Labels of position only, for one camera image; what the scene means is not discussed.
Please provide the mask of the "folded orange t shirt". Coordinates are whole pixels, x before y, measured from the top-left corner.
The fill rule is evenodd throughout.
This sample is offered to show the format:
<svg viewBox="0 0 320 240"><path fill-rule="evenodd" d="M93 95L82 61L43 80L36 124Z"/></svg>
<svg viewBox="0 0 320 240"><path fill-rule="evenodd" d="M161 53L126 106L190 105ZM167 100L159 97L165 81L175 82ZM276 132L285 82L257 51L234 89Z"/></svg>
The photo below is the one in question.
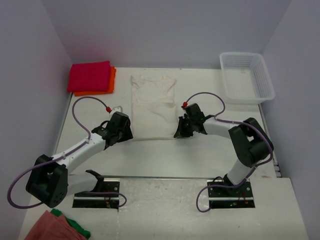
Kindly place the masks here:
<svg viewBox="0 0 320 240"><path fill-rule="evenodd" d="M109 76L109 84L107 91L81 91L81 92L74 92L73 94L76 97L84 97L90 95L105 95L105 94L112 94L115 89L115 78L116 78L116 68L114 66L110 67L110 76Z"/></svg>

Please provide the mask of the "salmon pink cloth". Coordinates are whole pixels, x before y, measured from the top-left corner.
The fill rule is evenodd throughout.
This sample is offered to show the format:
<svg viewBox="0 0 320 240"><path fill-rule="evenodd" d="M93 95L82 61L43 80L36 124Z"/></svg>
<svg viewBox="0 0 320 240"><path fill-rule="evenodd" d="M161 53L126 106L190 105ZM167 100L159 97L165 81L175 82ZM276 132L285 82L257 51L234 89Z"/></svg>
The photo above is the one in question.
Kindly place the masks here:
<svg viewBox="0 0 320 240"><path fill-rule="evenodd" d="M86 240L66 218L45 211L28 232L25 240Z"/></svg>

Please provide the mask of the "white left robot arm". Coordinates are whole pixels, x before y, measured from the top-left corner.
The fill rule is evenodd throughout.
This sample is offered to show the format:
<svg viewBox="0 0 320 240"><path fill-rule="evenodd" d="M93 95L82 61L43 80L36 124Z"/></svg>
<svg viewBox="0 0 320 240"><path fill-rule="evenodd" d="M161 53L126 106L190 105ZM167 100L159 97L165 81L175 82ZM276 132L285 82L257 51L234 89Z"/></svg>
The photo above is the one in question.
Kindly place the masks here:
<svg viewBox="0 0 320 240"><path fill-rule="evenodd" d="M27 181L26 191L49 208L58 206L69 195L85 193L97 197L104 190L101 174L93 170L78 175L71 173L94 155L132 138L129 117L116 111L110 120L94 128L90 137L76 144L73 149L52 157L45 154L38 157Z"/></svg>

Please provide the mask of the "folded pink t shirt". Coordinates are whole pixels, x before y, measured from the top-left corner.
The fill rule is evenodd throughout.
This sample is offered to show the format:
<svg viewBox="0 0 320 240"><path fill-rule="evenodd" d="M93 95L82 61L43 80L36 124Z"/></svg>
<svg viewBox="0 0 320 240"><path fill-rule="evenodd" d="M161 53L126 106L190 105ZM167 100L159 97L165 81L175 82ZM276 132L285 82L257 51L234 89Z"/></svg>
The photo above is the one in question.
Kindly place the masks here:
<svg viewBox="0 0 320 240"><path fill-rule="evenodd" d="M107 91L110 71L109 61L73 64L69 71L67 91L70 93Z"/></svg>

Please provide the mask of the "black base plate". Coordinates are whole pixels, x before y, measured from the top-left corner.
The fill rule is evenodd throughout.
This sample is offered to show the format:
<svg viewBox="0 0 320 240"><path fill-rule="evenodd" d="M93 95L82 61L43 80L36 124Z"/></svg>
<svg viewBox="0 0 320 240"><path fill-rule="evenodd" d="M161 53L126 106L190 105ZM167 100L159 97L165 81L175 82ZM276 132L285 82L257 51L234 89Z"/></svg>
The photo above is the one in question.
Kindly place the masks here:
<svg viewBox="0 0 320 240"><path fill-rule="evenodd" d="M80 192L74 195L72 208L75 209L119 209L120 196L119 193L120 180L116 178L105 178L98 190L93 192L104 194L93 194Z"/></svg>
<svg viewBox="0 0 320 240"><path fill-rule="evenodd" d="M246 209L256 207L249 181L237 189L210 187L207 192L211 209Z"/></svg>

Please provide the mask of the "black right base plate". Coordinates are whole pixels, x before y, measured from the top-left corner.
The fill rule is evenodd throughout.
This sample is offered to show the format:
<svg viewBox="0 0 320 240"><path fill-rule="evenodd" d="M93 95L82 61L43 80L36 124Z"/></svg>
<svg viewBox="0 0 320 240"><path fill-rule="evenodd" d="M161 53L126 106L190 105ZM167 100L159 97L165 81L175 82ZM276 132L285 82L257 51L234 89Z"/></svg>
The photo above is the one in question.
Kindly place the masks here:
<svg viewBox="0 0 320 240"><path fill-rule="evenodd" d="M210 187L207 192L211 209L246 209L256 207L249 181L237 189Z"/></svg>

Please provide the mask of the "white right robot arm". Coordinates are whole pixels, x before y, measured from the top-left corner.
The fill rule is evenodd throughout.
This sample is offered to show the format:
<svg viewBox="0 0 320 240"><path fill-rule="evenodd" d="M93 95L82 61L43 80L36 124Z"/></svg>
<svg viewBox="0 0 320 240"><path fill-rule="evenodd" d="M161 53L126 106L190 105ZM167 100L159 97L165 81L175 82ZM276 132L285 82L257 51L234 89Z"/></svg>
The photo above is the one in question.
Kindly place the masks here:
<svg viewBox="0 0 320 240"><path fill-rule="evenodd" d="M241 191L241 186L261 165L273 159L274 146L255 118L244 121L218 119L201 111L198 104L182 105L184 115L178 118L174 138L189 138L194 132L203 135L220 136L231 140L236 162L223 177L223 191L233 197Z"/></svg>

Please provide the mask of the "white plastic basket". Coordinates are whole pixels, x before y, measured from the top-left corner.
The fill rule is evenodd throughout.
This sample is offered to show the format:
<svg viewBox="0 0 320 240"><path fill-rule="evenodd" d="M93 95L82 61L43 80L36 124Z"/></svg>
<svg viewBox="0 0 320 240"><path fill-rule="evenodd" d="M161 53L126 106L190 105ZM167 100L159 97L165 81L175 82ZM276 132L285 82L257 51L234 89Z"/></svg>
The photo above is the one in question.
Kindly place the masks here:
<svg viewBox="0 0 320 240"><path fill-rule="evenodd" d="M275 98L271 77L261 54L223 52L219 60L227 103L259 105Z"/></svg>

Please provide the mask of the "green cloth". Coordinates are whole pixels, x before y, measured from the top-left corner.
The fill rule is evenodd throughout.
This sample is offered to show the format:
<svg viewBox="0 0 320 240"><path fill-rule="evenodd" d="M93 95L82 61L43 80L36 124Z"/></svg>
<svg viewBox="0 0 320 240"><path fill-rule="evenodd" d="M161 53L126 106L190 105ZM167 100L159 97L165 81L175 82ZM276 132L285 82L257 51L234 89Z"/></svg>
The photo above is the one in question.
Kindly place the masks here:
<svg viewBox="0 0 320 240"><path fill-rule="evenodd" d="M84 229L82 226L80 226L80 224L78 224L77 221L73 220L73 219L70 219L68 217L66 217L60 210L58 209L55 209L53 208L51 211L50 211L51 214L55 215L56 217L60 217L60 216L63 216L67 223L72 227L74 228L79 234L81 234L82 236L84 236L87 240L90 239L91 237L91 232Z"/></svg>

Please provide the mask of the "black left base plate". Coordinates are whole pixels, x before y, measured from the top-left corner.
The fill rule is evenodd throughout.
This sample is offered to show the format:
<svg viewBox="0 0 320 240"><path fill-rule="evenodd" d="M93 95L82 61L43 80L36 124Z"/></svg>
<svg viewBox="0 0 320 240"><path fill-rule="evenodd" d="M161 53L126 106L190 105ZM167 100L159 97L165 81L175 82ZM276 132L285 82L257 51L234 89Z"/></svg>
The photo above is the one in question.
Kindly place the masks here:
<svg viewBox="0 0 320 240"><path fill-rule="evenodd" d="M72 208L75 209L119 209L120 196L119 193L120 180L116 178L105 178L98 190L93 192L104 194L93 194L80 192L74 195Z"/></svg>

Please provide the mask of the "white t shirt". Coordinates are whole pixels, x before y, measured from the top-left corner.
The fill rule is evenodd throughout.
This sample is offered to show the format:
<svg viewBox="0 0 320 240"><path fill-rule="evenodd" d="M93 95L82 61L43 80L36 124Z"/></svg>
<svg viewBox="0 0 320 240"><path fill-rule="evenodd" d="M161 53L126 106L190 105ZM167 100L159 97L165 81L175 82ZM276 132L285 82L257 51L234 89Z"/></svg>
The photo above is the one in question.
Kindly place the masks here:
<svg viewBox="0 0 320 240"><path fill-rule="evenodd" d="M131 126L135 141L172 140L178 126L175 103L176 79L162 75L132 75Z"/></svg>

